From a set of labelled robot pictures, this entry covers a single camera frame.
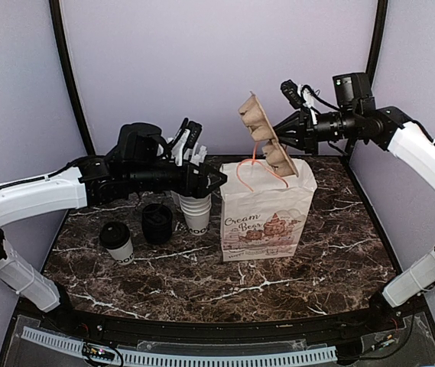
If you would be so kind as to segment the stack of white paper cups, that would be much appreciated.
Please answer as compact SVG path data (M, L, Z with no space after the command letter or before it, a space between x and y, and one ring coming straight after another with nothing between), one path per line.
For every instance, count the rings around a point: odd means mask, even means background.
M180 196L180 208L192 235L200 236L208 232L211 207L210 195L199 199Z

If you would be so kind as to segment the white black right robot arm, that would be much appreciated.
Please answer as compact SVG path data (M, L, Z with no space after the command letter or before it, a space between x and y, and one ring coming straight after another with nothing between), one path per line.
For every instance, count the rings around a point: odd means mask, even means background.
M333 77L336 104L329 112L318 112L315 102L327 106L309 85L292 80L281 84L281 92L294 113L274 127L280 143L306 154L316 154L318 144L329 145L351 138L373 142L404 162L435 194L435 139L419 121L394 106L377 107L365 73ZM407 270L391 279L370 299L362 324L378 332L392 318L392 309L435 286L435 246Z

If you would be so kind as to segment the single black cup lid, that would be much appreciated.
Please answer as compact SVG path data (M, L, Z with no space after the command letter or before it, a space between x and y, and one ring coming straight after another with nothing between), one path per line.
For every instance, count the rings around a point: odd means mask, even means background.
M130 230L123 222L108 222L99 233L99 241L106 249L123 247L130 239Z

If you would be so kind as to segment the stack of black cup lids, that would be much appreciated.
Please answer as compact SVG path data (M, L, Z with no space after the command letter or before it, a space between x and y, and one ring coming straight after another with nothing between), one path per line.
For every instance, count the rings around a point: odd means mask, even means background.
M141 213L141 229L151 245L163 245L173 233L173 213L162 203L147 205Z

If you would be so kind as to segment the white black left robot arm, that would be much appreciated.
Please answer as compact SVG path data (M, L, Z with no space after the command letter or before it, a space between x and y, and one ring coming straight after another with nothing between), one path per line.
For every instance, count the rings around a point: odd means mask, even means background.
M227 181L209 164L151 163L102 156L78 158L58 171L0 183L0 281L29 300L64 333L80 328L61 284L43 276L37 261L47 255L44 239L54 239L49 219L70 209L86 209L128 198L133 193L174 191L204 198Z

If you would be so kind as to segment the brown cardboard cup carrier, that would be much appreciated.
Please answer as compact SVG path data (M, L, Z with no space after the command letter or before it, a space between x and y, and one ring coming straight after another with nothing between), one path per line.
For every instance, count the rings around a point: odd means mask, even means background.
M250 97L239 107L238 112L253 141L265 143L262 152L272 171L279 177L291 175L299 177L295 163L279 142L258 97L251 93Z

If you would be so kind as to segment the single white paper cup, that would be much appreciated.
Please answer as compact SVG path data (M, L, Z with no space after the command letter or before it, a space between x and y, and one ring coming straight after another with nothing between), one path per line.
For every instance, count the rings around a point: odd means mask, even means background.
M119 265L129 265L134 261L134 248L130 239L118 248L108 248L107 251Z

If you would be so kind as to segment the printed paper takeout bag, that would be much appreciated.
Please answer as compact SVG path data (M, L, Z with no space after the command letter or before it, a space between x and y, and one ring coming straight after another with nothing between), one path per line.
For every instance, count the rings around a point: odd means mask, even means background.
M294 158L298 174L279 177L264 159L220 167L220 239L224 261L292 257L304 230L317 182L309 164Z

